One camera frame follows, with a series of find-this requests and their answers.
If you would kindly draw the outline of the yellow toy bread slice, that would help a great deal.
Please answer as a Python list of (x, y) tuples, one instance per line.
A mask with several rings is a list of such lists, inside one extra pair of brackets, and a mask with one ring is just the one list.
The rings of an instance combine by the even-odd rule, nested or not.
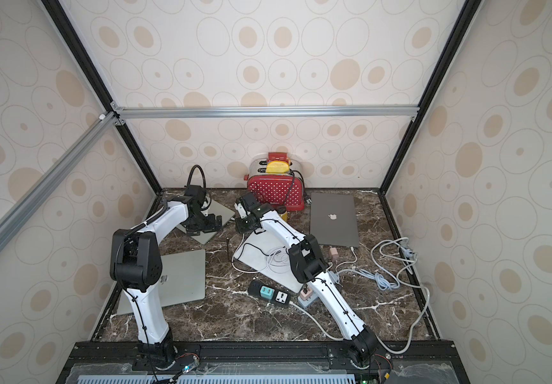
[(290, 172), (290, 164), (287, 161), (271, 161), (266, 165), (267, 174), (287, 174)]

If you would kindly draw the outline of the red polka dot toaster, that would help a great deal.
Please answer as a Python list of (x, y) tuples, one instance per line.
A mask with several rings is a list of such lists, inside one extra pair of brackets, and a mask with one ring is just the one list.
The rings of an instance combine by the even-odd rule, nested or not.
[[(267, 163), (277, 160), (287, 161), (290, 172), (267, 174)], [(302, 211), (305, 208), (308, 196), (300, 164), (292, 160), (286, 152), (270, 152), (266, 158), (254, 160), (245, 180), (247, 190), (254, 193), (260, 203), (269, 203), (274, 207), (284, 206), (287, 211)]]

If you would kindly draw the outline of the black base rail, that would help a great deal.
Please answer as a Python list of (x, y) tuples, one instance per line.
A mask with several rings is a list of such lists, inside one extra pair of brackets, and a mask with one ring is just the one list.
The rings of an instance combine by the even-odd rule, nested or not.
[(159, 363), (133, 342), (80, 342), (59, 383), (468, 383), (453, 342), (413, 342), (403, 355), (378, 349), (351, 361), (345, 342), (177, 342)]

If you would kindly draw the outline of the dark grey laptop back right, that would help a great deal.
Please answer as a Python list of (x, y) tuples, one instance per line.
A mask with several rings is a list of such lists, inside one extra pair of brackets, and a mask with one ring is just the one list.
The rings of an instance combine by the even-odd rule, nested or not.
[(310, 233), (323, 246), (359, 246), (354, 197), (333, 193), (311, 195)]

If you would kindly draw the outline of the silver laptop front left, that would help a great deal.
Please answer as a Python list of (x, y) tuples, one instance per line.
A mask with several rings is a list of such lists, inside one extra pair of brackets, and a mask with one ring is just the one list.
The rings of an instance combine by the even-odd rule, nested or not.
[(205, 299), (206, 252), (163, 255), (158, 288), (162, 308)]

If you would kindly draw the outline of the left aluminium bar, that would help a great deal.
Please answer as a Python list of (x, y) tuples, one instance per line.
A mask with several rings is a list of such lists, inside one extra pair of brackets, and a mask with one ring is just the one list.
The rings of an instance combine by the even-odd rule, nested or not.
[(57, 163), (47, 171), (20, 201), (0, 220), (0, 252), (11, 239), (33, 216), (38, 208), (73, 171), (80, 160), (95, 145), (95, 141), (111, 128), (116, 120), (116, 113), (111, 111), (100, 118), (78, 139), (74, 145), (63, 153)]

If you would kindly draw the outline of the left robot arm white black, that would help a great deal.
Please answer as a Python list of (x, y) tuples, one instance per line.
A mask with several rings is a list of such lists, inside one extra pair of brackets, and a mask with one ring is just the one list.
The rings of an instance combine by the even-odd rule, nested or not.
[(211, 202), (206, 187), (187, 185), (184, 193), (162, 198), (159, 210), (130, 229), (114, 232), (110, 275), (122, 289), (138, 326), (139, 350), (149, 358), (170, 363), (177, 349), (159, 298), (162, 275), (159, 243), (181, 225), (188, 235), (214, 233), (223, 228), (221, 216), (207, 214)]

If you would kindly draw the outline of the black power strip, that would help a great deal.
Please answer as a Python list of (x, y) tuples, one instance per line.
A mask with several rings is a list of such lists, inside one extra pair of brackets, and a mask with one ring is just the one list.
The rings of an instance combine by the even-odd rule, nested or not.
[(291, 295), (288, 292), (268, 286), (257, 279), (250, 282), (247, 293), (252, 297), (281, 307), (288, 306), (291, 299)]

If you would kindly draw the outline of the pink plug adapter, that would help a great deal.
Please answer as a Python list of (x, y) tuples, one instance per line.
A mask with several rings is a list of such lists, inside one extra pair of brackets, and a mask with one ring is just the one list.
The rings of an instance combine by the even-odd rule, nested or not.
[(331, 247), (329, 249), (330, 251), (330, 257), (332, 259), (333, 262), (337, 262), (338, 259), (339, 259), (339, 253), (338, 253), (338, 250), (335, 248), (335, 247)]

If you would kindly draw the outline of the teal plug adapter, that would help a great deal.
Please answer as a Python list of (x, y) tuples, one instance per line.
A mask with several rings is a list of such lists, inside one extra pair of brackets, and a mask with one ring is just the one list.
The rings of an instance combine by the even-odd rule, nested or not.
[(275, 290), (274, 288), (271, 288), (269, 286), (261, 286), (260, 287), (260, 297), (262, 299), (265, 299), (266, 301), (271, 301), (274, 298)]

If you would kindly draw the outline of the grey power strip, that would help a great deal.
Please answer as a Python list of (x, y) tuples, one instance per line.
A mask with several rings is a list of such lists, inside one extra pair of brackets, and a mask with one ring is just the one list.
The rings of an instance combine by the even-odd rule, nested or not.
[(319, 296), (309, 286), (304, 286), (298, 294), (298, 304), (306, 309), (318, 298)]

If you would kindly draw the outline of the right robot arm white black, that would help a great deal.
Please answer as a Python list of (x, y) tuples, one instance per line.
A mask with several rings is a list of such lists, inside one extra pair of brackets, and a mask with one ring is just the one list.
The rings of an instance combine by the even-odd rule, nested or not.
[(369, 366), (378, 347), (378, 338), (338, 291), (314, 235), (305, 235), (295, 230), (281, 218), (273, 206), (260, 203), (251, 192), (238, 198), (234, 206), (239, 213), (239, 217), (235, 219), (237, 232), (248, 234), (262, 229), (284, 245), (293, 276), (317, 294), (335, 319), (343, 339), (349, 343), (351, 361), (360, 368)]

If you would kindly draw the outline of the horizontal aluminium bar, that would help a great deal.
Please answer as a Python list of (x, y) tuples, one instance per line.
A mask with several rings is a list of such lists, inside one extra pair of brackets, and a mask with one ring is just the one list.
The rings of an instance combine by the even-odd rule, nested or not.
[(378, 106), (280, 106), (280, 107), (118, 107), (114, 111), (123, 119), (138, 118), (327, 118), (416, 116), (415, 105)]

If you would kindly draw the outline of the white laptop centre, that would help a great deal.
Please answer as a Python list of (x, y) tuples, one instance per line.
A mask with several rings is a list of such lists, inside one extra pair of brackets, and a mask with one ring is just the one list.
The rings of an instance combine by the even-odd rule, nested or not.
[(298, 293), (303, 285), (295, 278), (290, 268), (290, 257), (285, 246), (268, 232), (251, 233), (234, 252), (234, 261), (239, 261), (289, 291)]

